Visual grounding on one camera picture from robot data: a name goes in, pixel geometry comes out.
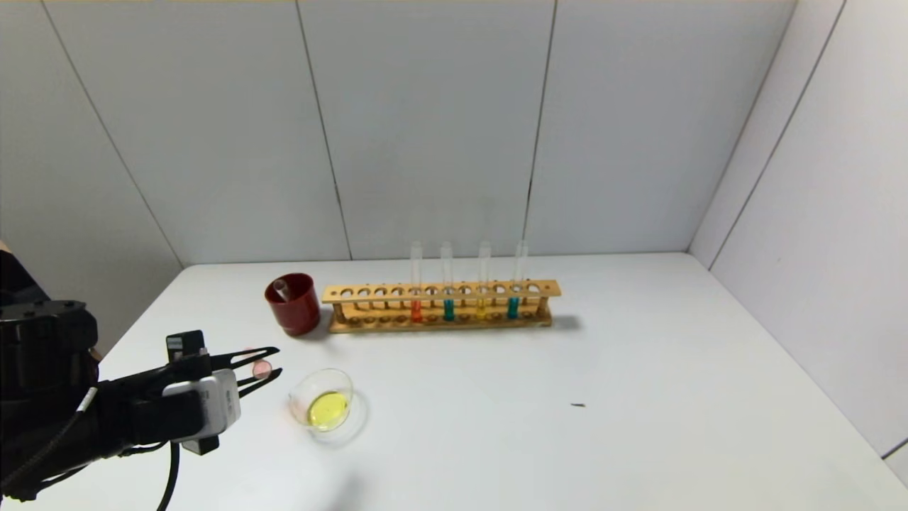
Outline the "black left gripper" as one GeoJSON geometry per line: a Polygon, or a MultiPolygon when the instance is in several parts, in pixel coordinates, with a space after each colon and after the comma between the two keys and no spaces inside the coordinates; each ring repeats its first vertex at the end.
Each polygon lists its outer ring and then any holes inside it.
{"type": "Polygon", "coordinates": [[[220,446],[220,440],[218,434],[204,432],[208,420],[202,391],[186,388],[166,395],[165,388],[200,384],[202,378],[213,375],[213,370],[251,365],[253,371],[267,371],[238,381],[241,399],[283,372],[283,368],[273,369],[268,360],[281,352],[274,346],[208,356],[200,330],[171,334],[165,345],[168,362],[164,366],[101,384],[101,417],[105,420],[101,432],[104,439],[113,442],[113,456],[145,454],[169,442],[195,455],[207,455],[220,446]]]}

